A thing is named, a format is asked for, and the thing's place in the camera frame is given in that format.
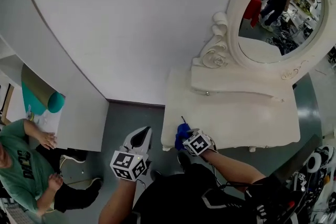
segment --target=white wall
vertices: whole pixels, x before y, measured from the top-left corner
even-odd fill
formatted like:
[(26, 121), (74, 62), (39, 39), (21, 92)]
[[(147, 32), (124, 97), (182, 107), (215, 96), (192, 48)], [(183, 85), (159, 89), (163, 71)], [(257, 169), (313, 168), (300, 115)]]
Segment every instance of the white wall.
[[(44, 24), (31, 0), (0, 0), (0, 39), (31, 70), (66, 95), (68, 84), (78, 69)], [(10, 62), (9, 58), (1, 59), (1, 68), (5, 68), (3, 64), (9, 68), (19, 65), (17, 60), (12, 65)], [(20, 71), (14, 74), (14, 78), (18, 79), (15, 82), (20, 85)]]
[(74, 62), (108, 99), (164, 104), (229, 0), (35, 0)]

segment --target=black pants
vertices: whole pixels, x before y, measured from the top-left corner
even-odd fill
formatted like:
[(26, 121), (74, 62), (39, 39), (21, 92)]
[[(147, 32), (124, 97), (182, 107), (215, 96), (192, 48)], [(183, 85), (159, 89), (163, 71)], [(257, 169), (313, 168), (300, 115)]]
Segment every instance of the black pants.
[(283, 5), (277, 5), (276, 3), (269, 3), (267, 6), (260, 12), (261, 17), (264, 18), (267, 14), (274, 12), (268, 17), (268, 19), (265, 21), (265, 25), (271, 25), (275, 20), (279, 18), (281, 13), (284, 11)]
[[(67, 155), (68, 150), (62, 150), (60, 148), (47, 150), (39, 145), (36, 151), (51, 164), (55, 173), (60, 173), (59, 161), (61, 155)], [(84, 209), (95, 201), (98, 196), (98, 191), (94, 185), (83, 190), (71, 188), (63, 183), (61, 188), (56, 192), (54, 208), (60, 212), (71, 209)]]

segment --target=sneaker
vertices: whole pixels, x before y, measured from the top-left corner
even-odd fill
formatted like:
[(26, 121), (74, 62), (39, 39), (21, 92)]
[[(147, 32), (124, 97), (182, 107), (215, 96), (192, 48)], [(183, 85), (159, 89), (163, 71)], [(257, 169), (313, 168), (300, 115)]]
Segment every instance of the sneaker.
[(157, 170), (151, 170), (150, 175), (153, 181), (156, 181), (163, 177), (163, 175)]
[(94, 178), (86, 189), (93, 189), (99, 191), (103, 185), (103, 180), (100, 177)]
[(273, 32), (273, 28), (270, 25), (261, 24), (262, 28), (266, 29), (269, 32)]
[(183, 171), (185, 171), (191, 165), (191, 161), (188, 155), (186, 155), (184, 152), (179, 152), (177, 154), (177, 160), (180, 166), (182, 167)]
[(88, 155), (87, 151), (73, 150), (71, 148), (67, 149), (67, 154), (64, 154), (65, 159), (71, 159), (77, 163), (83, 163)]

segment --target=ornate oval mirror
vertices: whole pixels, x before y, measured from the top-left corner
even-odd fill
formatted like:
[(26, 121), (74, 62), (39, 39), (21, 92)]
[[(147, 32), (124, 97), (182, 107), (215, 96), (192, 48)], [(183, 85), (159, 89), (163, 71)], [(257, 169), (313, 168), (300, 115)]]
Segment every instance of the ornate oval mirror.
[(238, 42), (246, 57), (279, 62), (305, 48), (319, 31), (324, 0), (250, 0)]
[(250, 71), (272, 73), (295, 83), (335, 45), (333, 2), (230, 0), (230, 55)]

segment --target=shelf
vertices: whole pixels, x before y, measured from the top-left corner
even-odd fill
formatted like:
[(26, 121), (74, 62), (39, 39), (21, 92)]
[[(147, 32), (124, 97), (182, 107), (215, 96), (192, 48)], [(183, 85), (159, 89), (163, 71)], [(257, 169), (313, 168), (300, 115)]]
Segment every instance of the shelf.
[(309, 25), (312, 29), (316, 28), (317, 22), (316, 20), (310, 20), (310, 16), (306, 14), (297, 4), (295, 4), (293, 1), (290, 2), (291, 5), (293, 5), (294, 8), (298, 10), (299, 14), (291, 15), (289, 12), (287, 12), (288, 16), (292, 19), (294, 25), (298, 28), (305, 19), (308, 19), (306, 21), (306, 24)]
[(15, 52), (9, 48), (5, 42), (0, 38), (0, 59), (14, 55)]
[[(311, 0), (306, 0), (312, 7), (314, 7), (314, 3), (311, 1)], [(316, 21), (318, 21), (319, 19), (318, 19), (318, 17), (316, 17), (314, 14), (312, 14), (312, 17), (316, 20)]]
[(0, 59), (0, 70), (20, 87), (22, 66), (23, 62), (16, 55)]
[(9, 101), (6, 119), (10, 122), (26, 118), (25, 104), (23, 101), (22, 88), (14, 87)]

